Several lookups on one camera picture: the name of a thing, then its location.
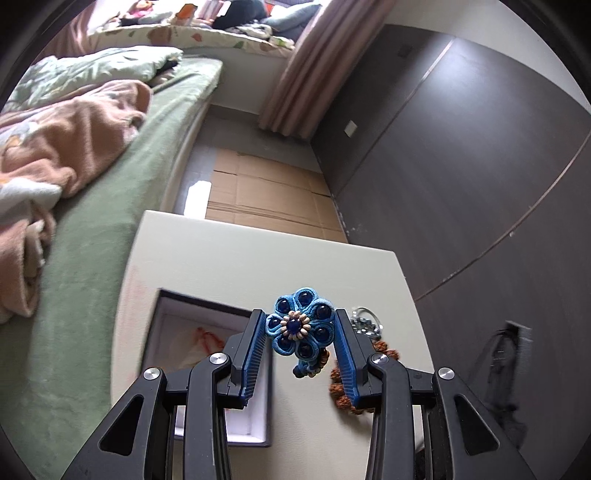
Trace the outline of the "black jewelry box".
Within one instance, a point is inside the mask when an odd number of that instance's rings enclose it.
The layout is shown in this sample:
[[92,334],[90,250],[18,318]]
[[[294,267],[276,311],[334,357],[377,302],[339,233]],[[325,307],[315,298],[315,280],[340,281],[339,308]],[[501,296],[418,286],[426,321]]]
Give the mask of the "black jewelry box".
[[[140,370],[154,367],[169,383],[168,390],[172,392],[175,410],[173,434],[176,439],[186,436],[190,395],[201,391],[217,402],[230,447],[264,448],[271,445],[273,353],[268,337],[252,398],[245,408],[228,406],[230,355],[238,345],[238,335],[245,330],[253,310],[256,309],[225,305],[164,289],[157,291],[148,317]],[[166,339],[170,329],[181,325],[213,326],[236,330],[236,333],[229,337],[221,352],[211,354],[191,368],[166,372],[162,367],[162,340]]]

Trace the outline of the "white side table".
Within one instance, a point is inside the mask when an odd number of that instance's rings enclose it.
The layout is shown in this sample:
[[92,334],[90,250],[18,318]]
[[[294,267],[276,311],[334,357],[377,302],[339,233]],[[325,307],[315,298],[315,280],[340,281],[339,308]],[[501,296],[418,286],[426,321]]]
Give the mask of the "white side table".
[[433,362],[389,251],[146,211],[121,287],[114,414],[143,478],[410,479]]

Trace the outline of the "black power strip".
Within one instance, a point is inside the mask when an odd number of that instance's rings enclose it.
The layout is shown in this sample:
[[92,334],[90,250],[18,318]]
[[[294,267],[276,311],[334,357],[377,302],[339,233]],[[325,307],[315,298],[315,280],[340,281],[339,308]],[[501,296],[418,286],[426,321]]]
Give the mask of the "black power strip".
[[532,343],[530,327],[507,320],[487,341],[469,376],[472,383],[488,362],[483,404],[518,450],[525,442],[528,427],[516,418],[519,405],[514,391],[528,365]]

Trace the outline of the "flattened cardboard sheet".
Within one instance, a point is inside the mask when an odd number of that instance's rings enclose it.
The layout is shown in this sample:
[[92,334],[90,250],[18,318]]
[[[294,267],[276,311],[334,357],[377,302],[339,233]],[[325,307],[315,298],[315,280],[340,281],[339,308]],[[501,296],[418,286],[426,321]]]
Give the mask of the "flattened cardboard sheet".
[[321,173],[221,149],[215,157],[205,217],[346,243]]

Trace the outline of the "green bed mattress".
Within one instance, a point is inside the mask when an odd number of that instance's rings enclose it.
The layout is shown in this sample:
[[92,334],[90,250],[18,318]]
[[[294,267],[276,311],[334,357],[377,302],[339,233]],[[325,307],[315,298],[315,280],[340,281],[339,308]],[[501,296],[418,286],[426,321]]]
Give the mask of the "green bed mattress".
[[221,61],[184,58],[155,89],[139,135],[56,208],[57,232],[31,318],[1,328],[1,425],[38,479],[58,479],[110,407],[111,344],[143,213],[172,209]]

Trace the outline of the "pink fleece blanket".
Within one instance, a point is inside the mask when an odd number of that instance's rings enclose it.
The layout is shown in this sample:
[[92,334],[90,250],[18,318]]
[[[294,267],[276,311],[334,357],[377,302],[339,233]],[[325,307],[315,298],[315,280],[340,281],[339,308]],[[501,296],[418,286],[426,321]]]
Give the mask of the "pink fleece blanket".
[[106,171],[137,137],[152,98],[138,80],[112,80],[1,118],[1,320],[39,300],[52,210]]

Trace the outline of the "right pink curtain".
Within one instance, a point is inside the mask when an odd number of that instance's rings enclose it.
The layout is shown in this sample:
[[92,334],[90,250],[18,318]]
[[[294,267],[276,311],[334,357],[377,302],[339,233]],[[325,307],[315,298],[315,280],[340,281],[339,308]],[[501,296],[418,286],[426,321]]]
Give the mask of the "right pink curtain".
[[325,3],[297,40],[267,96],[259,114],[259,128],[311,139],[395,5],[394,0]]

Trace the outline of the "patterned window seat cushion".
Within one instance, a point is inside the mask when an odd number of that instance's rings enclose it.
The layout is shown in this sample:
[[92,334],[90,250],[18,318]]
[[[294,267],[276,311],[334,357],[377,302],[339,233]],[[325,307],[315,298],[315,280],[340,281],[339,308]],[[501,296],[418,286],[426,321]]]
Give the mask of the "patterned window seat cushion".
[[170,46],[181,50],[197,48],[238,49],[253,55],[288,58],[294,43],[283,37],[263,40],[245,34],[209,28],[173,25],[135,25],[95,31],[88,36],[95,50],[135,45]]

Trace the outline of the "light green quilt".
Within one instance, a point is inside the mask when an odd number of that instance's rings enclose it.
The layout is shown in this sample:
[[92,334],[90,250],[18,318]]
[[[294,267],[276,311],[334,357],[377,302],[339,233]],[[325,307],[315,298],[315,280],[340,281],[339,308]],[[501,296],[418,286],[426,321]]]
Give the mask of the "light green quilt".
[[113,80],[151,81],[183,57],[180,49],[138,45],[78,57],[48,56],[31,65],[8,97],[4,113],[50,104],[80,88]]

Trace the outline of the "grey pillow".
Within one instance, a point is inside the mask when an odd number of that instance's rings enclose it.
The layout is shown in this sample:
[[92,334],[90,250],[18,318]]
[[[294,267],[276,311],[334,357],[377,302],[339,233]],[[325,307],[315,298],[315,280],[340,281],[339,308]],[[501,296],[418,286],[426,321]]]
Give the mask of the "grey pillow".
[[260,20],[260,23],[270,26],[273,36],[297,42],[321,6],[318,2],[307,2],[283,8],[278,12],[273,10],[270,17]]

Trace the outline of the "black backpack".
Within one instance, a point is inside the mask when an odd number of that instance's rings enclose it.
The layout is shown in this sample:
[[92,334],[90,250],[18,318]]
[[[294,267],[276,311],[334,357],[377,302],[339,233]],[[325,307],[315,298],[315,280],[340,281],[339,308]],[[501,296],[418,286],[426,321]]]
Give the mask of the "black backpack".
[[214,20],[212,28],[226,30],[263,20],[268,15],[263,0],[235,0],[230,2],[228,11],[223,16]]

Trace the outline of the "white wall socket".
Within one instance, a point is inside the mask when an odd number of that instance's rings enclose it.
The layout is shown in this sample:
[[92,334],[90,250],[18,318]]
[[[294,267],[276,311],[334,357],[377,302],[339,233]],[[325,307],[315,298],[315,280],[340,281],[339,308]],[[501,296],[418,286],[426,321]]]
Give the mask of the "white wall socket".
[[348,136],[349,138],[352,138],[353,135],[356,133],[356,129],[358,128],[358,126],[356,125],[356,123],[353,120],[349,120],[348,124],[346,125],[344,132],[346,134],[346,136]]

